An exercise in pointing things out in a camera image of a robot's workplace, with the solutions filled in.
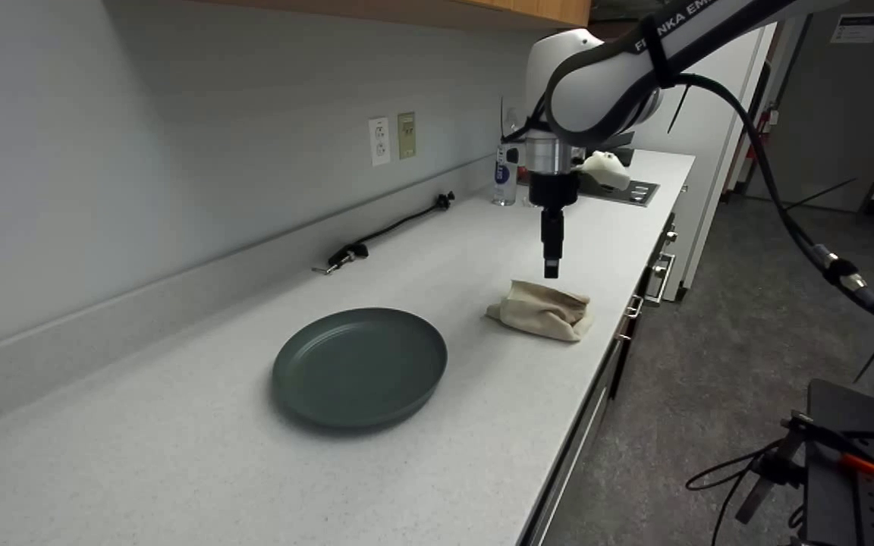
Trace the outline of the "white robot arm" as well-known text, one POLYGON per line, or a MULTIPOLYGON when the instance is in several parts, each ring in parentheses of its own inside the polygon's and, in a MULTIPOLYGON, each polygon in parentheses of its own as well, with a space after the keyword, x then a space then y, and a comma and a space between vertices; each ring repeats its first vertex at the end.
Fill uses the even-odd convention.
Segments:
POLYGON ((526 66, 526 125, 514 130, 551 132, 565 144, 602 149, 628 132, 661 88, 703 88, 728 104, 752 139, 772 198, 772 160, 740 101, 692 64, 724 42, 789 15, 817 13, 832 0, 668 0, 625 35, 603 42, 585 28, 540 39, 526 66))

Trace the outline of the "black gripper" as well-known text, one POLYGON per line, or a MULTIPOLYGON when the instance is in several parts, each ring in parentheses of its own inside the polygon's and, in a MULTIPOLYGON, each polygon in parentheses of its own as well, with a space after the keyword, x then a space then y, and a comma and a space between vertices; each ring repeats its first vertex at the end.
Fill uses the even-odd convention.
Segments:
POLYGON ((578 201, 581 182, 572 171, 534 171, 529 201, 540 208, 542 218, 542 276, 546 280, 560 280, 560 253, 565 253, 565 208, 578 201))

